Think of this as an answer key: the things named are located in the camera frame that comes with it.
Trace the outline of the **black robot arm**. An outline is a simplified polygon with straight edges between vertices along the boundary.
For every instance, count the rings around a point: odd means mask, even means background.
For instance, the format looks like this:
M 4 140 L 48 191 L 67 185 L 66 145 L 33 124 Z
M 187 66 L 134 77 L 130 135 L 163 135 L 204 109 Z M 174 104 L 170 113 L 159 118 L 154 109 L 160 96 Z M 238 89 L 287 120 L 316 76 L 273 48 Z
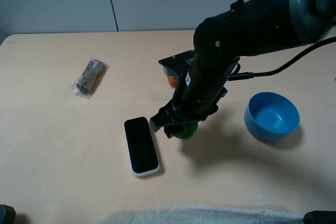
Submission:
M 152 130 L 181 136 L 218 110 L 227 81 L 251 79 L 239 72 L 242 56 L 258 56 L 334 42 L 335 0 L 233 0 L 230 10 L 198 25 L 193 50 L 160 60 L 176 80 L 173 98 L 150 118 Z

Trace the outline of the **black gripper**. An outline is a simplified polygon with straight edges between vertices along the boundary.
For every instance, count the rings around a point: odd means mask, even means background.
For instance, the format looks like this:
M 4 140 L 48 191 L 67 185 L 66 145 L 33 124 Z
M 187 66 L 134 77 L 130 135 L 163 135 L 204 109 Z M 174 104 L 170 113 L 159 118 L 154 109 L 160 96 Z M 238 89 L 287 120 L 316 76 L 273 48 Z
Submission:
M 186 74 L 177 79 L 172 100 L 150 118 L 151 129 L 157 132 L 164 127 L 167 138 L 182 138 L 182 123 L 203 121 L 216 112 L 217 102 L 227 92 L 226 80 L 226 62 L 192 61 Z

